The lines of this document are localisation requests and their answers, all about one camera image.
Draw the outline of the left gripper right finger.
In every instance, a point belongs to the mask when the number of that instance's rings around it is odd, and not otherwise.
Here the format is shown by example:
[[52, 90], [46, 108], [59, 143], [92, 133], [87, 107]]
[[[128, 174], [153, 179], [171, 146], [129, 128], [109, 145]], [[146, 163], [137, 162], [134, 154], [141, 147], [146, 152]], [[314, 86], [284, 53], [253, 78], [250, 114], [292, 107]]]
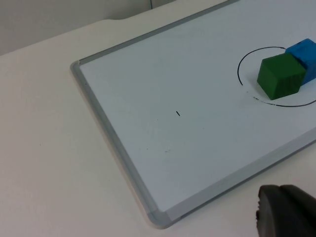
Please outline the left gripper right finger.
[[281, 190], [290, 202], [298, 219], [294, 224], [294, 230], [298, 231], [294, 237], [316, 236], [316, 198], [294, 185], [282, 185]]

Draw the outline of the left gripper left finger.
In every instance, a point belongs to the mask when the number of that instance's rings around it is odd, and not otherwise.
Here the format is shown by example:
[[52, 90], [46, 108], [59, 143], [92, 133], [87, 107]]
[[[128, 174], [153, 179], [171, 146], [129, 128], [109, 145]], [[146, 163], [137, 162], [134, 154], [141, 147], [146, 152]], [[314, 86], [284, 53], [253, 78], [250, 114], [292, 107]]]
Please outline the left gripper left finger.
[[260, 237], [296, 236], [295, 209], [290, 200], [275, 185], [263, 185], [259, 189], [259, 206], [256, 212]]

